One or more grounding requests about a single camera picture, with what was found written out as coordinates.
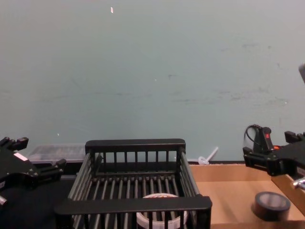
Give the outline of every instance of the roll of tape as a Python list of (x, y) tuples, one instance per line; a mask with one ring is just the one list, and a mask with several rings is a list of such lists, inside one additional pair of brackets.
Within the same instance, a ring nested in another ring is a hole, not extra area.
[[(168, 193), (155, 193), (144, 196), (143, 198), (168, 198), (168, 197), (178, 197), (178, 196)], [(188, 216), (187, 211), (184, 211), (183, 214), (184, 223), (186, 223), (187, 216)], [(149, 229), (149, 219), (145, 217), (141, 212), (137, 212), (137, 223), (141, 227), (145, 229)], [(152, 221), (152, 229), (164, 229), (164, 228), (165, 228), (164, 221), (156, 221), (156, 220)], [(180, 216), (168, 221), (168, 229), (178, 229), (178, 228), (180, 228)]]
[(253, 213), (265, 221), (281, 221), (288, 218), (290, 201), (274, 192), (260, 192), (252, 205)]

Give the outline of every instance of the teal wall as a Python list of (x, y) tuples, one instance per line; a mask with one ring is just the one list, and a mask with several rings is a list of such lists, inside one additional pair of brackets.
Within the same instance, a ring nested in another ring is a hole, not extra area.
[(251, 123), (305, 130), (304, 0), (0, 0), (0, 135), (180, 137), (242, 159)]

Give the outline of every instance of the white plastic piece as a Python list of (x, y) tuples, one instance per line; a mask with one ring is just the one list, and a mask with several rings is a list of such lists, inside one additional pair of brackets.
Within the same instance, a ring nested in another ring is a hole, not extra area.
[[(168, 198), (168, 197), (178, 197), (178, 196), (168, 193), (155, 193), (144, 196), (143, 198)], [(186, 220), (187, 220), (187, 211), (184, 211), (183, 214), (184, 224), (186, 223)], [(149, 229), (149, 219), (145, 217), (141, 212), (137, 212), (137, 223), (141, 227), (145, 229)], [(152, 229), (164, 229), (164, 228), (165, 228), (164, 221), (156, 221), (156, 220), (152, 221)], [(178, 229), (178, 228), (180, 228), (180, 216), (168, 221), (168, 229)]]
[(21, 159), (22, 161), (27, 161), (28, 160), (24, 155), (21, 155), (20, 153), (15, 153), (14, 155), (16, 157), (18, 157), (19, 159)]
[(218, 147), (213, 150), (213, 152), (207, 157), (204, 158), (203, 156), (200, 156), (198, 159), (187, 159), (188, 162), (198, 162), (200, 165), (209, 165), (211, 158), (217, 153)]

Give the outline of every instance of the metal rod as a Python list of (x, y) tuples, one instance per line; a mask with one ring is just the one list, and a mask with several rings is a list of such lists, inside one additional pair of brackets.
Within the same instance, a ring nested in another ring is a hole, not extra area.
[[(80, 192), (80, 195), (76, 198), (76, 200), (86, 200), (88, 198), (90, 188), (92, 186), (91, 175), (88, 177), (89, 180), (84, 185), (83, 192)], [(77, 215), (74, 220), (74, 228), (78, 228), (81, 220), (81, 215)]]
[(186, 171), (186, 168), (184, 166), (180, 166), (180, 170), (181, 170), (181, 174), (183, 175), (183, 179), (185, 181), (185, 184), (188, 186), (190, 193), (192, 194), (192, 196), (196, 195), (196, 191), (194, 189), (194, 186), (191, 183), (191, 180), (189, 179), (188, 173)]
[[(187, 186), (185, 185), (183, 178), (180, 179), (180, 182), (181, 182), (181, 186), (182, 186), (182, 189), (183, 189), (185, 195), (186, 195), (187, 197), (190, 197), (191, 194), (189, 193), (189, 190), (187, 189)], [(192, 219), (193, 225), (195, 225), (195, 216), (194, 216), (195, 213), (196, 213), (195, 211), (190, 212), (190, 215), (191, 215), (191, 219)]]
[(88, 165), (87, 170), (84, 171), (84, 175), (82, 176), (82, 178), (80, 180), (80, 184), (76, 187), (72, 200), (76, 200), (77, 197), (80, 195), (82, 187), (84, 186), (86, 181), (88, 181), (88, 177), (89, 177), (90, 173), (91, 173), (91, 167)]
[(70, 191), (70, 193), (69, 193), (69, 195), (68, 195), (68, 198), (69, 198), (69, 199), (72, 199), (72, 198), (73, 198), (77, 186), (80, 185), (80, 179), (81, 179), (81, 177), (84, 175), (84, 170), (85, 170), (85, 168), (87, 167), (87, 164), (88, 164), (88, 162), (89, 162), (89, 156), (90, 156), (90, 154), (87, 154), (87, 155), (85, 156), (85, 158), (84, 158), (84, 161), (83, 161), (83, 163), (82, 163), (82, 165), (81, 165), (81, 168), (80, 168), (80, 170), (79, 170), (79, 172), (78, 172), (78, 175), (79, 175), (79, 176), (76, 177), (76, 179), (75, 179), (75, 181), (74, 181), (74, 183), (73, 183), (73, 186), (72, 186), (72, 188), (71, 188), (71, 191)]
[(190, 180), (192, 186), (194, 187), (195, 193), (196, 193), (196, 194), (199, 194), (199, 193), (200, 193), (200, 192), (199, 192), (199, 189), (198, 189), (198, 187), (197, 187), (197, 185), (196, 185), (196, 182), (195, 182), (195, 180), (194, 180), (194, 177), (193, 177), (193, 175), (192, 175), (191, 168), (190, 168), (190, 166), (189, 166), (189, 163), (187, 162), (185, 153), (182, 152), (181, 155), (182, 155), (182, 156), (181, 156), (182, 166), (184, 166), (184, 167), (186, 168), (188, 178), (189, 178), (189, 180)]
[(174, 189), (175, 195), (179, 196), (179, 192), (178, 192), (178, 189), (177, 189), (176, 180), (175, 180), (174, 176), (172, 177), (172, 182), (173, 182), (173, 189)]
[(83, 188), (84, 188), (84, 186), (86, 186), (86, 183), (89, 181), (89, 177), (91, 175), (90, 171), (91, 171), (91, 168), (88, 164), (88, 166), (85, 168), (83, 176), (80, 179), (79, 185), (76, 187), (75, 192), (72, 195), (72, 200), (78, 200), (79, 196), (82, 195)]
[(176, 180), (175, 180), (175, 177), (173, 176), (172, 177), (172, 181), (173, 181), (173, 189), (175, 191), (175, 195), (176, 196), (179, 196), (179, 192), (178, 192), (178, 189), (177, 189), (177, 184), (176, 184)]
[[(123, 179), (120, 180), (118, 199), (121, 199), (122, 197), (122, 189), (123, 189)], [(113, 228), (114, 229), (118, 228), (118, 214), (115, 214)]]
[[(101, 197), (102, 200), (105, 198), (107, 185), (108, 185), (108, 180), (105, 179), (103, 193), (102, 193), (102, 197)], [(94, 226), (93, 226), (94, 229), (98, 228), (100, 220), (102, 220), (102, 219), (104, 220), (104, 227), (105, 227), (105, 216), (104, 215), (101, 216), (100, 214), (98, 214), (96, 216), (95, 223), (94, 223)]]
[[(114, 186), (115, 186), (115, 180), (113, 179), (109, 199), (113, 198)], [(105, 228), (108, 228), (108, 222), (109, 222), (109, 214), (106, 215)]]
[(96, 187), (95, 187), (95, 191), (94, 191), (92, 200), (95, 200), (95, 198), (96, 198), (97, 191), (98, 191), (98, 189), (99, 189), (100, 183), (101, 183), (100, 180), (98, 180), (97, 183), (96, 183)]
[[(161, 186), (161, 180), (160, 178), (158, 178), (158, 189), (159, 189), (159, 193), (162, 193), (162, 186)], [(164, 214), (164, 211), (161, 212), (161, 216), (162, 216), (162, 220), (164, 221), (165, 220), (165, 214)]]
[(183, 176), (182, 174), (180, 173), (180, 176), (181, 176), (181, 179), (180, 179), (180, 182), (181, 182), (181, 185), (182, 185), (182, 189), (183, 189), (183, 192), (185, 194), (186, 197), (190, 197), (191, 194), (189, 192), (189, 189), (187, 188), (187, 186), (185, 185), (185, 182), (183, 180)]
[(145, 177), (143, 177), (143, 179), (142, 179), (142, 192), (143, 192), (142, 197), (147, 195), (146, 194), (146, 178)]
[(183, 168), (181, 166), (180, 166), (180, 169), (181, 169), (181, 172), (180, 172), (181, 180), (184, 181), (184, 184), (185, 184), (190, 196), (195, 196), (195, 191), (194, 191), (194, 189), (192, 189), (192, 185), (190, 184), (189, 180), (186, 178), (186, 175), (183, 172)]
[[(169, 193), (169, 194), (170, 194), (170, 188), (169, 188), (169, 184), (168, 184), (168, 178), (165, 178), (165, 188), (166, 188), (166, 193)], [(175, 212), (171, 211), (171, 217), (172, 217), (172, 219), (176, 218)]]
[[(154, 194), (153, 179), (150, 179), (150, 184), (151, 184), (151, 194)], [(152, 218), (153, 220), (157, 220), (157, 213), (155, 211), (152, 213)]]
[[(126, 199), (129, 199), (129, 197), (130, 197), (130, 179), (127, 181)], [(127, 229), (127, 227), (128, 227), (128, 213), (125, 213), (123, 229)]]
[(138, 198), (138, 179), (134, 181), (134, 198)]

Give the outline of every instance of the black wire basket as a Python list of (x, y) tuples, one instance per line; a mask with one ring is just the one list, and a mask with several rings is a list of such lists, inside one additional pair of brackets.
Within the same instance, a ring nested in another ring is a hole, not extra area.
[[(209, 229), (212, 202), (198, 190), (182, 139), (94, 140), (68, 198), (55, 208), (58, 229), (149, 229), (180, 216), (183, 229)], [(143, 198), (153, 193), (176, 198)], [(184, 221), (183, 214), (188, 212)]]

